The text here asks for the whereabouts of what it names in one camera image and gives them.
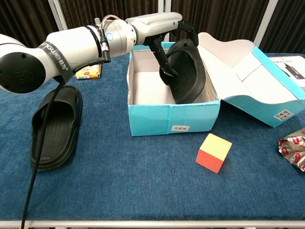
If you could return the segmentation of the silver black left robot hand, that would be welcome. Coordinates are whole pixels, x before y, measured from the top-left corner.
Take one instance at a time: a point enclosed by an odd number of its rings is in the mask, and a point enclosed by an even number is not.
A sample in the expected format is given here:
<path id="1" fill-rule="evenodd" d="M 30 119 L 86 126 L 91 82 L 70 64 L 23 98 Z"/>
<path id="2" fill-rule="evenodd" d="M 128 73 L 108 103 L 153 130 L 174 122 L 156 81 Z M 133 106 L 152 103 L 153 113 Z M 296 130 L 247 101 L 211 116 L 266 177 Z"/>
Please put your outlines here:
<path id="1" fill-rule="evenodd" d="M 194 26 L 185 21 L 177 12 L 162 12 L 127 18 L 125 22 L 135 29 L 136 45 L 149 46 L 157 59 L 160 68 L 170 77 L 177 77 L 178 73 L 168 63 L 163 50 L 162 41 L 168 33 L 182 30 L 188 33 L 193 44 L 198 46 L 198 32 Z"/>

